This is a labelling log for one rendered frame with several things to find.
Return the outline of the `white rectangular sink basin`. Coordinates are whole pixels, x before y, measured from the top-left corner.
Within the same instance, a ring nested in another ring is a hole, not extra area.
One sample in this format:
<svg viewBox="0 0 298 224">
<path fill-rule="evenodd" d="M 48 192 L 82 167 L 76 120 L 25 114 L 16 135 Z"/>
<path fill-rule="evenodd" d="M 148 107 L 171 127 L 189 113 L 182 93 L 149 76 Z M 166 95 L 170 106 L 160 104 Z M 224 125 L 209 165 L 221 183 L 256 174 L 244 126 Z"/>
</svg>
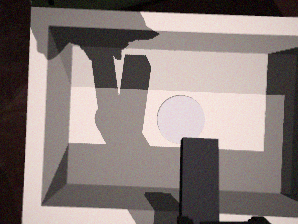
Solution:
<svg viewBox="0 0 298 224">
<path fill-rule="evenodd" d="M 183 137 L 219 221 L 298 224 L 298 17 L 31 7 L 22 224 L 177 224 Z"/>
</svg>

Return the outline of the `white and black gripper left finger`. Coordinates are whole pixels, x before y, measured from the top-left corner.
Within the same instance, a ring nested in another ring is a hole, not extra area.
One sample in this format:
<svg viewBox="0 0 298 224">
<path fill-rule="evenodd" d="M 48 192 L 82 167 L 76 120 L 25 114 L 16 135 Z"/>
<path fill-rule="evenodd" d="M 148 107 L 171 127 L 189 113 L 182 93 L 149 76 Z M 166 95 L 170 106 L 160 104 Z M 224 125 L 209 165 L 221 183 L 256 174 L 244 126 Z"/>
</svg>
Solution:
<svg viewBox="0 0 298 224">
<path fill-rule="evenodd" d="M 177 216 L 177 224 L 194 224 L 194 222 L 188 216 Z"/>
</svg>

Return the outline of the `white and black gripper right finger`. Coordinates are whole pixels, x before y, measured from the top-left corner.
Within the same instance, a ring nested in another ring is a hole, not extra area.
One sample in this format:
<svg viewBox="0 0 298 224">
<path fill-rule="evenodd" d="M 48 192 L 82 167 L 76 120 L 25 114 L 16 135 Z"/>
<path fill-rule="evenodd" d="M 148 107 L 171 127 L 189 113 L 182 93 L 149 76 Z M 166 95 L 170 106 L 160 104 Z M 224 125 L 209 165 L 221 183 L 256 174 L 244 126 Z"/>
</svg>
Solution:
<svg viewBox="0 0 298 224">
<path fill-rule="evenodd" d="M 252 216 L 251 219 L 248 219 L 248 221 L 268 221 L 264 216 Z M 269 224 L 271 224 L 268 221 Z"/>
</svg>

